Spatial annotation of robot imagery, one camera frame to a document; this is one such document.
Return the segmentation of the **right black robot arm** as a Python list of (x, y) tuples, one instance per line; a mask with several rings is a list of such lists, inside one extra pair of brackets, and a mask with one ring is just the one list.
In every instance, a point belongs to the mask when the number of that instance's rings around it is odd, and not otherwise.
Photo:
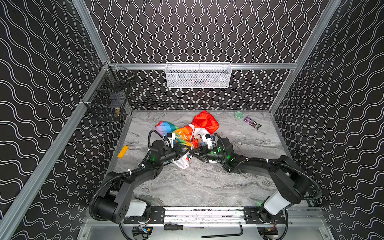
[(322, 196), (320, 185), (285, 155), (277, 159), (246, 157), (235, 153), (227, 138), (219, 139), (215, 148), (203, 145), (191, 150), (190, 155), (202, 162), (219, 163), (228, 173), (270, 178), (277, 190), (259, 208), (259, 216), (265, 223), (271, 222), (274, 216), (292, 205)]

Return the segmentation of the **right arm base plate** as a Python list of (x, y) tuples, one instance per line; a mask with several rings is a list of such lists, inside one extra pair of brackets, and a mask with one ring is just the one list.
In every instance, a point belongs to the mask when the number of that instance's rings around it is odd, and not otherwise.
[(284, 211), (280, 211), (276, 215), (272, 215), (264, 208), (260, 210), (260, 207), (245, 207), (243, 213), (244, 220), (246, 221), (247, 225), (286, 223)]

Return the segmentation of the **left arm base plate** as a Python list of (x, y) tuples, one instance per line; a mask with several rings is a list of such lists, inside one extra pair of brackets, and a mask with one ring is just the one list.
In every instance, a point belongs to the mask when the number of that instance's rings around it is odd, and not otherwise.
[(126, 217), (123, 220), (124, 224), (134, 224), (134, 225), (146, 225), (146, 224), (155, 224), (162, 225), (164, 223), (166, 209), (163, 207), (148, 207), (144, 215), (141, 217)]

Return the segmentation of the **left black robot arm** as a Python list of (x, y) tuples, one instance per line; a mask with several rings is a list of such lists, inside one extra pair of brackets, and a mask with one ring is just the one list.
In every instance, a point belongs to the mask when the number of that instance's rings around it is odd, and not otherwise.
[(133, 192), (139, 185), (157, 178), (164, 166), (186, 155), (192, 147), (175, 144), (156, 130), (148, 134), (148, 150), (139, 166), (123, 173), (110, 172), (96, 190), (89, 204), (89, 214), (96, 221), (120, 223), (129, 211)]

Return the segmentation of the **rainbow kids zip jacket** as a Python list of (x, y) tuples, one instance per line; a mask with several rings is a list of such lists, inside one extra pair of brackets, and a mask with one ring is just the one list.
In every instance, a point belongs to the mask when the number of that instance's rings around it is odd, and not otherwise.
[(201, 136), (210, 134), (214, 135), (219, 128), (219, 123), (207, 111), (202, 111), (194, 117), (192, 122), (182, 128), (179, 128), (172, 123), (161, 121), (156, 125), (156, 131), (162, 136), (167, 133), (175, 133), (175, 144), (190, 146), (193, 150), (201, 147)]

